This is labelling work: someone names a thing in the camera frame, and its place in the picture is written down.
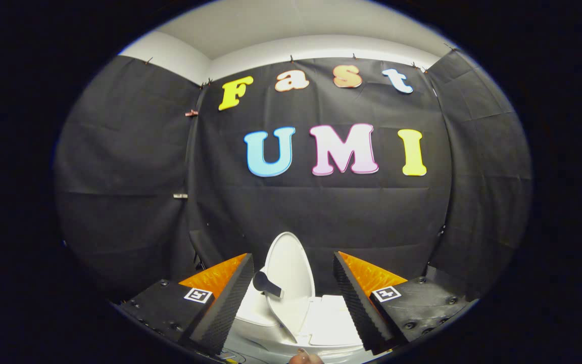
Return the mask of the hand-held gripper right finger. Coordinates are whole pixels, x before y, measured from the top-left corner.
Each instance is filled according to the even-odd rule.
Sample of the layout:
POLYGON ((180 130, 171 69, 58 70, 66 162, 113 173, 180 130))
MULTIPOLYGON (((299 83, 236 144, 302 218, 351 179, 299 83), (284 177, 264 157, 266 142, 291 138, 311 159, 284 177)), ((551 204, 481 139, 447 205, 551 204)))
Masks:
POLYGON ((333 254, 333 276, 363 348, 372 354, 421 340, 471 308, 428 277, 407 280, 351 254, 333 254))

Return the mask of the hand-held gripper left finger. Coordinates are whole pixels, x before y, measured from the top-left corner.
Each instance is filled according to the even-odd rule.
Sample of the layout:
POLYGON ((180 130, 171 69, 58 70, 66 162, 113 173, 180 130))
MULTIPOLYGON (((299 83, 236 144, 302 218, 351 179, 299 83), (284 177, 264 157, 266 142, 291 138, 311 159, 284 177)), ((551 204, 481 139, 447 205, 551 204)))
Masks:
POLYGON ((219 355, 254 276, 240 254, 180 282, 161 279, 119 310, 172 345, 219 355))

